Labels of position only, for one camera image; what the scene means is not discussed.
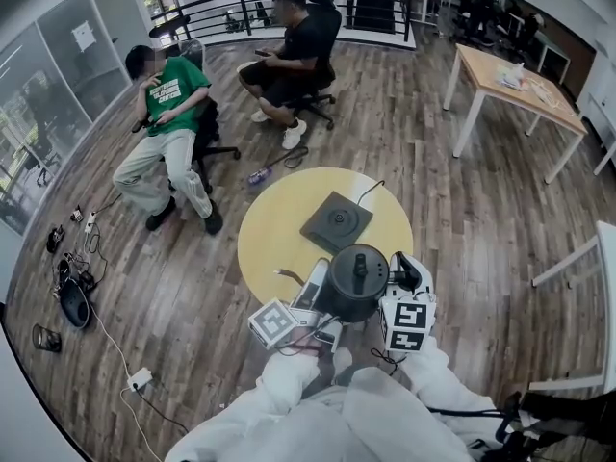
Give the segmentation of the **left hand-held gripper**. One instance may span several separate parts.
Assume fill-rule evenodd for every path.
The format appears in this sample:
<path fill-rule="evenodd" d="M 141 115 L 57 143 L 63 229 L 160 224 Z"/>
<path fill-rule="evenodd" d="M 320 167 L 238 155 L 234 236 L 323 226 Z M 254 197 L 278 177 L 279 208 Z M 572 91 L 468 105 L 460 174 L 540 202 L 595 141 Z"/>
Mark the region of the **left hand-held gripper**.
<path fill-rule="evenodd" d="M 343 324 L 327 311 L 323 286 L 330 262 L 320 258 L 290 305 L 274 299 L 248 319 L 248 328 L 266 350 L 282 353 L 334 352 Z"/>

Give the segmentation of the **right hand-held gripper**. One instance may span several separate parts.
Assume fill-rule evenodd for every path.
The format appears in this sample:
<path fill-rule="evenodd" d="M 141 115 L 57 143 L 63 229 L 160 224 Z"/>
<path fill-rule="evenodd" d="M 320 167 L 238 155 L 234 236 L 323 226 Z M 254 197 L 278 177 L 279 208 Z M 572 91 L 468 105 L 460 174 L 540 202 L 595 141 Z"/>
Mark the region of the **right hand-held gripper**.
<path fill-rule="evenodd" d="M 395 252 L 389 264 L 389 285 L 400 285 L 403 271 L 410 276 L 412 295 L 384 296 L 379 300 L 379 320 L 388 352 L 414 353 L 424 348 L 436 318 L 432 274 L 408 253 Z"/>

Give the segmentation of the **black electric kettle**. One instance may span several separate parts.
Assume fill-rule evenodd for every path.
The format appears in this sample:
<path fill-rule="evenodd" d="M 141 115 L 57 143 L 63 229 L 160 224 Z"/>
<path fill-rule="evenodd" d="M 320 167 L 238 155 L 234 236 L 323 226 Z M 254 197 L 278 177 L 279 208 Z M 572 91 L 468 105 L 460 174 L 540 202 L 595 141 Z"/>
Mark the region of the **black electric kettle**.
<path fill-rule="evenodd" d="M 383 254 L 368 244 L 353 244 L 330 262 L 323 286 L 327 311 L 343 323 L 369 319 L 384 295 L 389 265 Z"/>

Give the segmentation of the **dark square kettle base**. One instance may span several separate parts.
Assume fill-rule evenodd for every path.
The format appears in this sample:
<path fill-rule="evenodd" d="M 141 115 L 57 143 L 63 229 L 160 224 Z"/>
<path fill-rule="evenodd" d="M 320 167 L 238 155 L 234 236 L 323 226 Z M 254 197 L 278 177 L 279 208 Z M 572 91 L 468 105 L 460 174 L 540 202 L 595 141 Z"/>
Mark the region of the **dark square kettle base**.
<path fill-rule="evenodd" d="M 308 218 L 299 233 L 334 256 L 357 242 L 372 217 L 372 212 L 341 194 L 332 192 Z"/>

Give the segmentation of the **person's right forearm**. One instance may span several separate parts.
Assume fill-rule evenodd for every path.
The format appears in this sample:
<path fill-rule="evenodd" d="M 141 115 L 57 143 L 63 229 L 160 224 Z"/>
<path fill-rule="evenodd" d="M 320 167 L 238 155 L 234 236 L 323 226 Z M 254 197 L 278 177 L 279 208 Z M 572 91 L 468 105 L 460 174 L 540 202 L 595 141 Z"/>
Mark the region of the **person's right forearm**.
<path fill-rule="evenodd" d="M 449 368 L 449 357 L 429 336 L 420 352 L 411 353 L 400 364 L 410 380 L 411 392 L 425 407 L 471 412 L 492 410 L 494 402 L 469 390 Z M 467 441 L 494 439 L 500 423 L 487 417 L 434 416 L 454 434 Z"/>

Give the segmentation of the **person's left forearm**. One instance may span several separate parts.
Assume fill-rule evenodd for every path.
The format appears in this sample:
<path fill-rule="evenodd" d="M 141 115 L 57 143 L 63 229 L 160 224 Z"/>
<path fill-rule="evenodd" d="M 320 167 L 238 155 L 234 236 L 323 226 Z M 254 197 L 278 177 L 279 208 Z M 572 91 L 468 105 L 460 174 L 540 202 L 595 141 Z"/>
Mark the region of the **person's left forearm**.
<path fill-rule="evenodd" d="M 318 358 L 314 355 L 273 354 L 253 389 L 199 426 L 196 437 L 199 458 L 212 460 L 258 424 L 290 413 L 298 406 L 305 388 L 318 376 Z"/>

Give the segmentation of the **yellow round table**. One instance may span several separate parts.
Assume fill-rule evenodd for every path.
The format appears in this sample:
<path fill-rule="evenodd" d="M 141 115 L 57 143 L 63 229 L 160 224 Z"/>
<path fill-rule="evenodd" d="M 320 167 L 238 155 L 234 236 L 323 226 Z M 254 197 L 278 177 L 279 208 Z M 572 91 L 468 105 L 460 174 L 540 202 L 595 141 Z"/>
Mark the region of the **yellow round table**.
<path fill-rule="evenodd" d="M 290 270 L 309 276 L 321 257 L 330 255 L 299 230 L 332 193 L 337 192 L 372 212 L 358 241 L 389 258 L 397 251 L 414 253 L 408 216 L 388 190 L 369 176 L 337 167 L 309 168 L 289 174 L 266 188 L 252 203 L 238 237 L 240 270 L 247 288 L 262 304 L 274 298 L 291 302 L 300 286 L 277 273 Z"/>

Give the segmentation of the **black office chair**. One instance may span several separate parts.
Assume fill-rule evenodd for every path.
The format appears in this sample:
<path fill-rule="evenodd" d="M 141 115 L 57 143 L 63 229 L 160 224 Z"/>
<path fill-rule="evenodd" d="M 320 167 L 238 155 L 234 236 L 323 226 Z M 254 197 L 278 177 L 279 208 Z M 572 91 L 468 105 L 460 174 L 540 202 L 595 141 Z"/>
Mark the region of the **black office chair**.
<path fill-rule="evenodd" d="M 331 54 L 336 38 L 341 28 L 342 16 L 337 10 L 334 0 L 308 0 L 307 11 L 314 17 L 321 30 L 322 53 L 316 68 L 312 71 L 300 72 L 292 81 L 294 97 L 285 102 L 297 115 L 308 111 L 326 121 L 326 128 L 332 130 L 333 118 L 324 113 L 317 105 L 323 101 L 333 105 L 336 98 L 331 93 L 324 93 L 335 81 L 336 74 L 331 64 Z"/>
<path fill-rule="evenodd" d="M 182 56 L 197 66 L 202 72 L 206 70 L 205 47 L 197 39 L 178 41 L 165 49 L 167 57 Z M 196 163 L 205 192 L 211 194 L 210 184 L 203 159 L 207 156 L 231 153 L 235 160 L 240 160 L 242 153 L 236 146 L 215 146 L 220 140 L 218 127 L 218 103 L 211 97 L 197 107 L 198 129 L 192 152 L 192 161 Z"/>

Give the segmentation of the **white square power strip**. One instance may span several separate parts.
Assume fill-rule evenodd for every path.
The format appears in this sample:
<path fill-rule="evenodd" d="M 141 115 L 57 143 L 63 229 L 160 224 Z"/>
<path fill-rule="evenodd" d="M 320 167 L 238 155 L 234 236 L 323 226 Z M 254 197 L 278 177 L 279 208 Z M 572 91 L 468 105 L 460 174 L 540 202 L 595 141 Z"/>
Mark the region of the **white square power strip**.
<path fill-rule="evenodd" d="M 152 371 L 149 368 L 142 367 L 128 378 L 127 384 L 131 391 L 136 392 L 147 385 L 152 379 Z"/>

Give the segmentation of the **black equipment pack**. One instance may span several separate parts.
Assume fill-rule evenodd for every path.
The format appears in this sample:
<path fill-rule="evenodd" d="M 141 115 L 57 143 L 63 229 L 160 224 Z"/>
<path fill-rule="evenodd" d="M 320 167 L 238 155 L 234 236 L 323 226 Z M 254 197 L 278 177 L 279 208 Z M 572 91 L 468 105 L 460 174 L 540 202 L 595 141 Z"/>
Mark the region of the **black equipment pack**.
<path fill-rule="evenodd" d="M 502 414 L 497 431 L 500 462 L 526 462 L 568 437 L 616 449 L 616 390 L 590 399 L 516 392 L 506 400 Z"/>

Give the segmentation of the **wooden top table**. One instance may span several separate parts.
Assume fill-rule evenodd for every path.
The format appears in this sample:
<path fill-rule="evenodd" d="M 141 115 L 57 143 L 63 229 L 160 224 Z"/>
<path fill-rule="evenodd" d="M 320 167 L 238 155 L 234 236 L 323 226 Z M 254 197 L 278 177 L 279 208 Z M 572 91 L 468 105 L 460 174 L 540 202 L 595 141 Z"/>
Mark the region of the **wooden top table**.
<path fill-rule="evenodd" d="M 457 136 L 452 157 L 458 159 L 461 156 L 475 128 L 484 100 L 488 97 L 495 98 L 534 114 L 534 119 L 525 131 L 527 136 L 532 135 L 542 118 L 573 135 L 564 153 L 544 178 L 545 183 L 550 184 L 587 135 L 580 115 L 567 102 L 554 82 L 525 69 L 522 64 L 513 64 L 462 44 L 456 44 L 455 48 L 443 109 L 447 111 L 450 108 L 461 70 L 465 70 L 469 75 L 475 87 L 475 95 Z"/>

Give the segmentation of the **black round pot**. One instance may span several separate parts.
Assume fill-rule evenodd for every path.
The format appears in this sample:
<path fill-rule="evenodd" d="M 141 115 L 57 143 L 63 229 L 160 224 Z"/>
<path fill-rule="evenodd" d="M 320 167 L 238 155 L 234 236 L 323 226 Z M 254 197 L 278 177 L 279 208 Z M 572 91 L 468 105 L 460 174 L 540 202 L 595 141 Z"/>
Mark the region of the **black round pot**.
<path fill-rule="evenodd" d="M 67 278 L 58 290 L 61 309 L 68 322 L 76 329 L 84 329 L 90 323 L 90 303 L 79 284 Z"/>

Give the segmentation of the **white side table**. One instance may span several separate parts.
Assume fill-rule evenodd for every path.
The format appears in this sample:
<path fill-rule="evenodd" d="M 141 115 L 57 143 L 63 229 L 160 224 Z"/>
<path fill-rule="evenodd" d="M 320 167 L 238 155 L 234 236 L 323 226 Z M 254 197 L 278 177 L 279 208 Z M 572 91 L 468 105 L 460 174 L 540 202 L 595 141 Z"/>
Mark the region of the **white side table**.
<path fill-rule="evenodd" d="M 601 141 L 603 157 L 593 171 L 598 176 L 608 164 L 616 167 L 616 79 L 607 86 L 586 87 L 578 106 Z"/>

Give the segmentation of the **black mesh cup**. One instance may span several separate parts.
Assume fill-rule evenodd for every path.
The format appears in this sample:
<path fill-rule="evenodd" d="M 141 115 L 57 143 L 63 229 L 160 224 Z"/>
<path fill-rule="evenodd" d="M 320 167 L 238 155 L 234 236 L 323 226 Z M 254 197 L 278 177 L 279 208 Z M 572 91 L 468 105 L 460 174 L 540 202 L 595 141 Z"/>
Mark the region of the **black mesh cup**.
<path fill-rule="evenodd" d="M 38 323 L 33 325 L 32 341 L 35 349 L 54 353 L 60 353 L 62 351 L 61 335 L 58 332 L 43 327 Z"/>

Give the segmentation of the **white paper sign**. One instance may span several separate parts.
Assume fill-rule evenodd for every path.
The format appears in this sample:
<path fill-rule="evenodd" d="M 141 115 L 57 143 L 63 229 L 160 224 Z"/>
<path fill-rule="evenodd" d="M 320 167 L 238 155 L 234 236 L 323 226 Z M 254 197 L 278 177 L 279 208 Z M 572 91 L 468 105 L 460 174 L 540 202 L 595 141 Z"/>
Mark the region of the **white paper sign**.
<path fill-rule="evenodd" d="M 85 52 L 88 48 L 97 43 L 94 32 L 87 20 L 74 28 L 71 34 L 81 52 Z"/>

